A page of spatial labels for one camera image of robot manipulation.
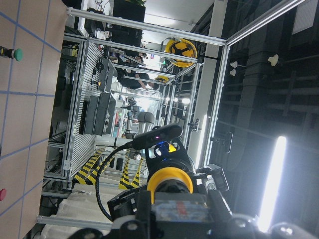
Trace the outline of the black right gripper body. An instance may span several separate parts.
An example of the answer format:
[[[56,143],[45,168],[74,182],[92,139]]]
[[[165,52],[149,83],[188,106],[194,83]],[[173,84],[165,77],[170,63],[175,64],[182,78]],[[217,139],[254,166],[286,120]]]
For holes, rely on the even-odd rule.
[[[162,141],[145,150],[148,184],[192,184],[194,163],[179,139]]]

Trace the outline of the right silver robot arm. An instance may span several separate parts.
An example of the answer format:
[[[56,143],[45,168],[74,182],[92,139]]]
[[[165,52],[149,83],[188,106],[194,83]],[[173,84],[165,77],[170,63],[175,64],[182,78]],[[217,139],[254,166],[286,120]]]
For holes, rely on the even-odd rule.
[[[139,186],[138,179],[132,185],[121,183],[125,191],[108,202],[112,220],[134,215],[143,191],[149,192],[151,203],[158,193],[205,194],[213,218],[222,222],[230,220],[232,212],[222,196],[222,192],[229,189],[223,169],[215,164],[195,168],[179,140],[183,132],[180,125],[172,123],[151,128],[155,118],[148,112],[139,113],[138,122],[145,127],[140,127],[139,134],[124,147],[145,151],[149,170],[147,185]]]

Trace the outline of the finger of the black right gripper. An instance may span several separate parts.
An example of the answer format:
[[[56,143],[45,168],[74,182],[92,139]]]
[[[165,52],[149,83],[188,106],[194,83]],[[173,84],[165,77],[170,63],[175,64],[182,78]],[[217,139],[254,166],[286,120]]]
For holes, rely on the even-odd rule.
[[[223,168],[215,164],[197,168],[191,178],[194,183],[194,193],[208,193],[208,191],[212,190],[224,192],[229,190]]]
[[[107,202],[112,221],[124,216],[135,216],[136,220],[147,221],[147,190],[129,189]]]

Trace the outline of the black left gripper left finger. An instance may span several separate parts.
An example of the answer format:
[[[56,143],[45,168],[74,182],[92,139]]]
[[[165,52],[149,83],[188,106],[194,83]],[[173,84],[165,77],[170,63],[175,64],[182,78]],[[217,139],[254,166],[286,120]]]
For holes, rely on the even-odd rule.
[[[135,215],[127,215],[120,220],[120,239],[155,239],[157,229],[155,215],[152,213],[151,193],[141,192]]]

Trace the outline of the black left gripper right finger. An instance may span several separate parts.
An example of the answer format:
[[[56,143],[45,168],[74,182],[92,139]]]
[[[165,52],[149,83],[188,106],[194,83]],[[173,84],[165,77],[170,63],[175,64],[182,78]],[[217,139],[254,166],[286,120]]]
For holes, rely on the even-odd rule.
[[[257,238],[255,220],[248,215],[233,213],[220,191],[208,191],[207,205],[213,219],[213,239]]]

